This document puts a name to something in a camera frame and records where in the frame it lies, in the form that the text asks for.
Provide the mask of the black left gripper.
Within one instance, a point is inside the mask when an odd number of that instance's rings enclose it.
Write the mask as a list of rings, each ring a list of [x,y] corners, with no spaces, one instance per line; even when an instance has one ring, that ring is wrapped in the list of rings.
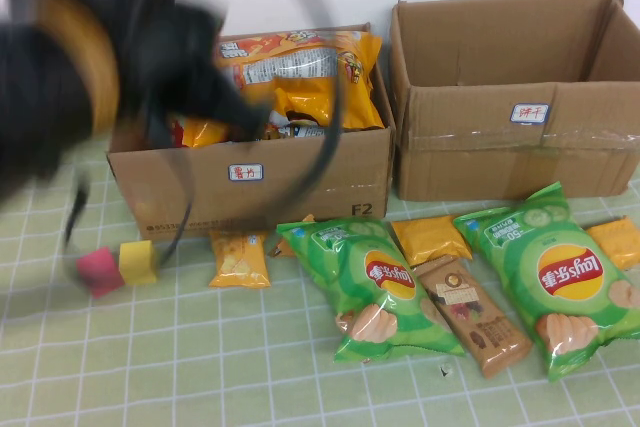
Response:
[[[224,22],[223,14],[189,3],[146,5],[123,38],[119,115],[154,111],[158,116],[219,117],[244,133],[260,133],[270,102],[235,92],[213,63]]]

